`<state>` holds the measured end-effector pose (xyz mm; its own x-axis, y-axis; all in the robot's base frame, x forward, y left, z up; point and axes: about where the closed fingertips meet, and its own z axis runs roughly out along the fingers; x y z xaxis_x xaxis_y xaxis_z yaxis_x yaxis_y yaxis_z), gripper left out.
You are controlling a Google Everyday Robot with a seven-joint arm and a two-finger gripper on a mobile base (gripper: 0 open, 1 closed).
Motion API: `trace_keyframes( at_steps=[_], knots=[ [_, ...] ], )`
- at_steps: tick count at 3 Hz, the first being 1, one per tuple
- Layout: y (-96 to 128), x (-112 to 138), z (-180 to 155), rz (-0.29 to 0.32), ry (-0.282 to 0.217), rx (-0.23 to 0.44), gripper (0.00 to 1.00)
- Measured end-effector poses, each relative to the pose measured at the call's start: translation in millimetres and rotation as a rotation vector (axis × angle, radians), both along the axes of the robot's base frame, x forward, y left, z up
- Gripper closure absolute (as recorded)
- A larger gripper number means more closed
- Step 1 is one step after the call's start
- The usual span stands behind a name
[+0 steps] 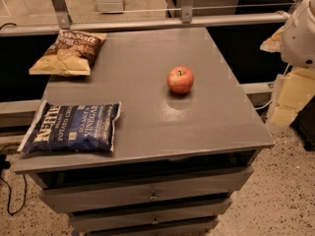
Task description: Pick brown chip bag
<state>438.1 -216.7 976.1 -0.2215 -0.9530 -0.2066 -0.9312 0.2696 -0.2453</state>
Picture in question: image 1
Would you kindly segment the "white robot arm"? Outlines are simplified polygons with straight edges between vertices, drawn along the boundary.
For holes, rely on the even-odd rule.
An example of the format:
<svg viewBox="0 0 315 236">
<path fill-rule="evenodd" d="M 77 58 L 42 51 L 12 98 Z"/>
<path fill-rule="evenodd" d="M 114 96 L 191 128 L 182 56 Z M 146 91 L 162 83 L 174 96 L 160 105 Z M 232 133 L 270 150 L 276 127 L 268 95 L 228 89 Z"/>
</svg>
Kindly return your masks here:
<svg viewBox="0 0 315 236">
<path fill-rule="evenodd" d="M 315 68 L 315 0 L 303 0 L 285 22 L 281 57 L 292 66 Z"/>
</svg>

